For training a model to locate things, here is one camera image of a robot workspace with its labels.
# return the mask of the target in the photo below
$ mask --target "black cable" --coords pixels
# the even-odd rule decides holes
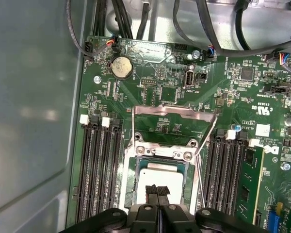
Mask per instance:
[[[99,15],[99,35],[105,35],[106,14],[107,14],[107,0],[100,0],[100,15]]]
[[[236,12],[235,19],[236,36],[243,50],[250,50],[250,47],[248,46],[243,36],[242,19],[243,19],[243,9],[240,9]]]
[[[180,6],[180,0],[175,0],[174,3],[174,9],[173,9],[173,24],[175,27],[176,32],[188,43],[190,43],[193,46],[196,46],[198,48],[200,48],[200,46],[194,42],[193,40],[191,40],[182,30],[182,28],[180,27],[178,20],[177,20],[177,14],[178,14],[178,10],[179,10],[179,6]]]
[[[288,48],[291,48],[291,41],[287,41],[278,45],[269,46],[262,49],[255,49],[255,50],[245,50],[245,51],[239,51],[239,50],[225,50],[221,48],[218,38],[215,34],[215,31],[213,29],[211,17],[209,14],[208,6],[206,0],[195,0],[199,18],[203,25],[204,31],[216,49],[217,53],[226,56],[226,57],[246,57],[246,56],[252,56],[257,54],[268,54],[273,52],[274,50],[285,50]]]
[[[146,23],[147,20],[149,19],[149,12],[150,12],[150,5],[147,3],[144,3],[144,6],[142,8],[142,14],[141,14],[141,22],[140,22],[140,26],[137,32],[137,40],[142,40],[142,38],[144,37],[144,33],[146,30]]]
[[[117,0],[117,5],[119,7],[119,11],[120,11],[120,14],[121,14],[122,19],[123,19],[124,28],[125,28],[125,31],[127,33],[127,38],[133,39],[127,11],[126,11],[125,5],[123,3],[123,0]]]
[[[262,48],[262,49],[256,49],[256,50],[246,50],[246,51],[241,51],[241,50],[225,50],[223,48],[221,48],[218,39],[216,37],[215,31],[213,29],[212,26],[212,21],[209,15],[209,10],[207,7],[207,3],[206,0],[195,0],[197,7],[198,7],[198,13],[199,13],[199,17],[200,17],[200,21],[202,23],[203,29],[208,37],[208,39],[210,40],[210,42],[212,43],[212,45],[214,46],[214,48],[216,49],[217,53],[219,55],[222,56],[226,56],[226,57],[246,57],[246,56],[253,56],[253,55],[257,55],[257,54],[268,54],[273,52],[274,50],[283,50],[283,49],[288,49],[291,48],[291,41],[287,41],[285,43],[281,43],[278,45],[274,45],[274,46],[269,46],[266,48]],[[174,10],[173,10],[173,24],[174,27],[177,31],[177,33],[184,39],[186,40],[188,43],[196,46],[196,47],[200,47],[200,45],[198,45],[196,42],[194,42],[193,40],[191,40],[181,29],[181,27],[179,26],[178,20],[177,20],[177,12],[179,9],[179,0],[175,0],[175,4],[174,4]]]
[[[96,1],[96,9],[95,9],[93,35],[98,35],[98,25],[99,25],[99,16],[100,16],[100,5],[101,5],[101,0],[97,0]]]
[[[99,53],[101,53],[102,51],[104,51],[108,44],[104,44],[101,47],[99,47],[98,49],[96,49],[95,52],[87,52],[85,51],[78,43],[78,40],[76,38],[76,35],[74,33],[74,29],[73,29],[73,25],[72,25],[72,20],[71,20],[71,11],[70,11],[70,4],[71,4],[71,0],[67,0],[66,2],[66,14],[67,14],[67,22],[68,22],[68,28],[69,28],[69,32],[71,35],[71,38],[73,40],[73,43],[75,44],[75,46],[78,48],[78,50],[83,53],[84,55],[88,56],[88,57],[95,57],[96,55],[98,55]]]
[[[120,34],[121,34],[122,38],[127,38],[127,34],[126,34],[126,31],[125,31],[123,19],[122,19],[122,16],[121,16],[117,1],[116,0],[112,0],[112,5],[113,5],[113,8],[114,8],[115,17],[116,17],[118,28],[120,30]]]

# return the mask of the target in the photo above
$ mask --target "blue connector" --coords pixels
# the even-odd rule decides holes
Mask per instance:
[[[279,220],[280,217],[276,214],[276,211],[270,211],[268,213],[267,230],[271,233],[277,233]]]

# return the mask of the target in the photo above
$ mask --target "motherboard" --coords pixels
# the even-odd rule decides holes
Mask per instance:
[[[85,57],[67,227],[145,203],[147,185],[191,214],[291,233],[291,73],[264,55],[129,39]]]

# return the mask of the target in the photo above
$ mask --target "integrated circuit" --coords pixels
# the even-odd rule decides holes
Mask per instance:
[[[249,199],[249,190],[245,186],[242,186],[242,188],[241,188],[241,198],[245,202],[248,202],[248,199]]]
[[[217,105],[218,106],[224,106],[225,100],[223,98],[217,98]]]
[[[241,72],[241,80],[242,81],[253,81],[253,73],[254,70],[253,68],[242,68],[242,72]]]
[[[254,160],[254,153],[252,150],[247,150],[245,159],[244,159],[247,163],[249,163],[250,165],[253,164],[253,160]]]

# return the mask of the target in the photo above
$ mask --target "ram slot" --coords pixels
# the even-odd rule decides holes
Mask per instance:
[[[83,137],[83,148],[81,155],[81,168],[79,180],[79,198],[77,203],[77,219],[76,222],[81,222],[86,218],[86,204],[88,192],[88,177],[89,177],[89,157],[92,140],[91,125],[85,126]]]
[[[97,197],[95,193],[95,187],[98,182],[97,177],[97,169],[99,164],[99,146],[100,146],[100,137],[101,137],[101,128],[102,126],[99,126],[96,129],[95,138],[93,140],[94,150],[92,150],[91,154],[91,175],[90,175],[90,181],[89,181],[89,202],[88,202],[88,217],[92,217],[96,215],[95,212],[95,198]]]
[[[225,155],[225,148],[226,145],[224,142],[220,142],[220,147],[217,151],[217,154],[219,156],[218,158],[218,163],[217,163],[217,181],[214,184],[214,189],[213,189],[213,207],[216,210],[221,210],[222,209],[222,197],[221,197],[221,192],[222,192],[222,186],[224,183],[222,180],[225,179],[226,173],[224,172],[224,160],[227,157]]]
[[[117,177],[117,169],[119,164],[119,156],[120,156],[120,148],[121,148],[121,142],[122,142],[122,132],[121,132],[121,126],[120,121],[116,123],[116,126],[113,128],[114,133],[114,141],[113,141],[113,148],[111,151],[110,156],[110,175],[109,175],[109,189],[108,189],[108,205],[107,209],[114,208],[114,194],[116,191],[116,177]]]
[[[226,211],[226,204],[227,204],[227,183],[229,183],[230,176],[230,150],[231,147],[227,144],[224,147],[224,152],[223,152],[223,158],[222,158],[222,167],[221,167],[221,178],[220,178],[220,183],[219,183],[219,194],[218,194],[218,202],[219,202],[219,211],[225,212]]]
[[[105,195],[105,183],[108,172],[108,160],[110,154],[110,144],[112,141],[112,130],[109,128],[103,128],[101,132],[101,140],[100,140],[100,158],[101,163],[99,165],[99,185],[98,192],[99,195],[98,203],[97,203],[97,212],[100,213],[104,211],[104,195]]]
[[[211,165],[213,160],[213,151],[215,148],[215,142],[210,141],[208,143],[208,151],[207,151],[207,161],[206,161],[206,168],[205,168],[205,175],[204,175],[204,196],[205,196],[205,205],[208,206],[208,193],[210,191],[210,177],[211,177]]]
[[[235,201],[236,201],[236,192],[237,192],[237,186],[238,186],[238,179],[240,175],[240,168],[241,168],[241,150],[239,145],[234,145],[235,150],[234,153],[231,156],[231,174],[230,174],[230,180],[229,180],[229,189],[228,189],[228,205],[226,209],[226,213],[228,215],[232,215],[234,213],[235,208]]]
[[[233,185],[233,202],[232,202],[232,209],[230,211],[231,215],[234,215],[235,209],[236,209],[236,196],[238,191],[238,185],[240,180],[240,174],[242,173],[242,165],[246,154],[246,145],[243,144],[242,141],[237,142],[237,161],[236,161],[236,174],[234,179],[234,185]]]
[[[208,156],[210,163],[208,163],[208,176],[209,181],[206,187],[206,200],[207,200],[207,207],[214,208],[213,196],[214,196],[214,186],[217,180],[217,170],[218,170],[218,160],[219,160],[219,153],[221,150],[221,144],[218,141],[215,141],[213,144],[213,149],[209,151]]]

